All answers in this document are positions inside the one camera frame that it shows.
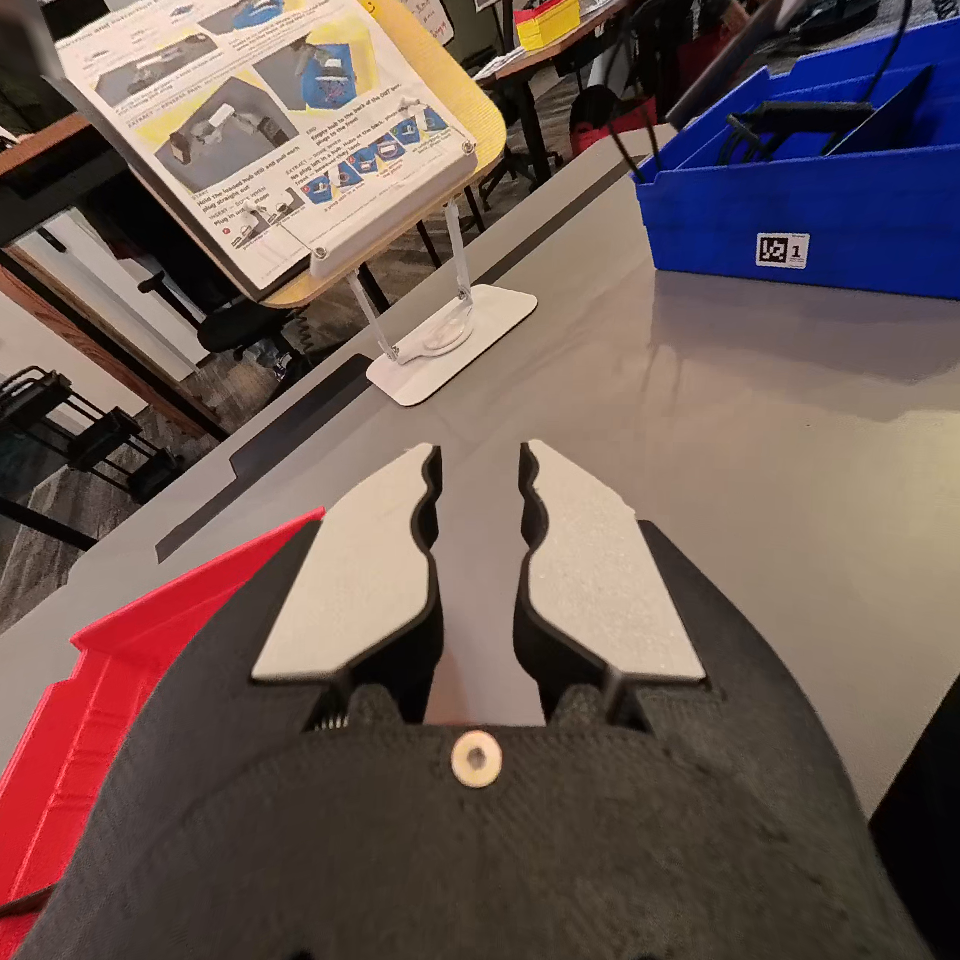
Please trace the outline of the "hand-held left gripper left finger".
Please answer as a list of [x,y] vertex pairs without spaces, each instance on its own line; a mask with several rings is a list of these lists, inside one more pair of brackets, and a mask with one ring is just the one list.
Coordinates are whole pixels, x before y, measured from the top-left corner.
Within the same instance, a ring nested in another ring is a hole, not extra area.
[[251,670],[254,682],[319,682],[348,700],[390,692],[422,724],[445,645],[432,548],[439,445],[422,442],[354,486],[319,523]]

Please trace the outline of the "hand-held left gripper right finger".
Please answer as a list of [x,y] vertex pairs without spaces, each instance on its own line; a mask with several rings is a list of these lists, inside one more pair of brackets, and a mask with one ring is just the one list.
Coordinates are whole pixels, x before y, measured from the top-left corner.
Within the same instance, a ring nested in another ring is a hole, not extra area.
[[636,511],[540,439],[521,444],[526,546],[514,607],[514,653],[549,721],[573,688],[598,692],[606,720],[632,709],[636,686],[694,688],[707,669]]

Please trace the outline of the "red plastic bin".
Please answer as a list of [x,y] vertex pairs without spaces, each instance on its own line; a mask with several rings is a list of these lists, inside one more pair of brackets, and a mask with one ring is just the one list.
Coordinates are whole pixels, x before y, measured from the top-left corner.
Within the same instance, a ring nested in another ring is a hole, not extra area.
[[312,510],[183,574],[71,638],[72,674],[45,690],[1,783],[1,957],[63,877],[131,726],[186,645]]

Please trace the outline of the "blue plastic bin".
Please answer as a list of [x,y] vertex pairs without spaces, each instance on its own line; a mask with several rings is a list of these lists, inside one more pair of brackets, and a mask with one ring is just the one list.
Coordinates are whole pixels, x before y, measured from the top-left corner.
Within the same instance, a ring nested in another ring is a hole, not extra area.
[[958,18],[907,30],[867,100],[935,66],[896,150],[824,157],[832,134],[779,142],[740,122],[765,101],[860,102],[895,35],[758,70],[631,176],[654,266],[957,301]]

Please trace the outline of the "dark grey usb hub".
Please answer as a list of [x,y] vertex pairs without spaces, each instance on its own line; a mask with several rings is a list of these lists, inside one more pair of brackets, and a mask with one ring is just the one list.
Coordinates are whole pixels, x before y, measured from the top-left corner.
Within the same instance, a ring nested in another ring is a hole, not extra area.
[[835,135],[856,129],[873,115],[870,102],[765,101],[739,116],[755,135]]

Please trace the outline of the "black swivel office chair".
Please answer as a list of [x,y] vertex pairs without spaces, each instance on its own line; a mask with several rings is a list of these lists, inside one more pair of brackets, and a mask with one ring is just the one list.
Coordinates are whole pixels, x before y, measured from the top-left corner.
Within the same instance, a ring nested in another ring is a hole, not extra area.
[[199,345],[209,354],[230,354],[253,362],[282,381],[306,355],[283,331],[304,312],[302,307],[271,306],[241,295],[207,314],[197,328]]

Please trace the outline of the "black rolling cart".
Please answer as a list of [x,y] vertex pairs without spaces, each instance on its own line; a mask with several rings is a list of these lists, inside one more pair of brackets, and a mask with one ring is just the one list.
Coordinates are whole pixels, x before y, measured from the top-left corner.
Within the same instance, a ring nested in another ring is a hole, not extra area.
[[185,473],[184,458],[144,435],[121,407],[104,410],[55,370],[27,366],[1,383],[2,435],[38,443],[77,474],[96,477],[144,505]]

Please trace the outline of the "red and black bag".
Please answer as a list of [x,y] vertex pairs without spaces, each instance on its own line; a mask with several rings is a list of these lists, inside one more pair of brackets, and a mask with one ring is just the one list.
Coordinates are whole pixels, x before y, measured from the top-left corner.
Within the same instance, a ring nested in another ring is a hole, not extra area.
[[606,85],[594,84],[579,93],[569,114],[569,138],[572,156],[579,157],[601,139],[610,128],[622,135],[646,130],[658,124],[657,99],[641,94],[623,100]]

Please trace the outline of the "yellow box stack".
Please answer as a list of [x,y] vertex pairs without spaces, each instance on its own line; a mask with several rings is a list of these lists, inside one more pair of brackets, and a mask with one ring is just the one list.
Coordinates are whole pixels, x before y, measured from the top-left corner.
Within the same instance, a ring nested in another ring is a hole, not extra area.
[[540,51],[579,29],[581,2],[525,2],[514,6],[512,20],[520,47],[526,52]]

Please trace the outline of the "brown wooden desk frame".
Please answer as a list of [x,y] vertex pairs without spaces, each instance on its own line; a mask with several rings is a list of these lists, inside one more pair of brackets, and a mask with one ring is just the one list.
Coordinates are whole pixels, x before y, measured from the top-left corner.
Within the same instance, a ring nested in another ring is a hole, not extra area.
[[[11,186],[50,158],[66,161],[62,176],[29,196]],[[79,354],[131,390],[182,432],[224,442],[231,432],[139,347],[114,331],[78,294],[15,243],[73,207],[126,168],[120,155],[81,114],[72,113],[2,150],[2,293]]]

